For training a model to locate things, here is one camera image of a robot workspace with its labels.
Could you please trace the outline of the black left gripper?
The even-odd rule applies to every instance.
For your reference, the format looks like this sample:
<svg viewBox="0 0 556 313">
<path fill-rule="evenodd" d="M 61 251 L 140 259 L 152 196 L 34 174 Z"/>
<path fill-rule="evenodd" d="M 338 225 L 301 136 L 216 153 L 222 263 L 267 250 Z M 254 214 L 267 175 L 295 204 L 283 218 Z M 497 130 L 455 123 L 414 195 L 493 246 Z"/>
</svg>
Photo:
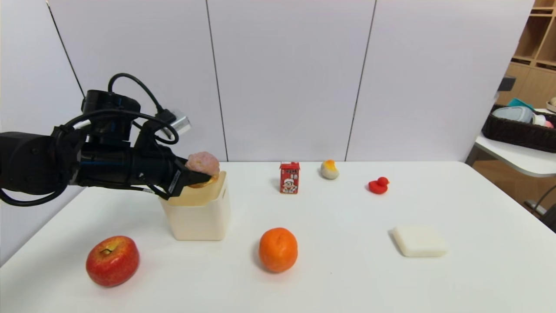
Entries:
<svg viewBox="0 0 556 313">
<path fill-rule="evenodd" d="M 166 200 L 178 196 L 180 180 L 191 188 L 211 183 L 211 160 L 203 156 L 179 158 L 166 146 L 131 149 L 131 186 L 147 186 Z"/>
</svg>

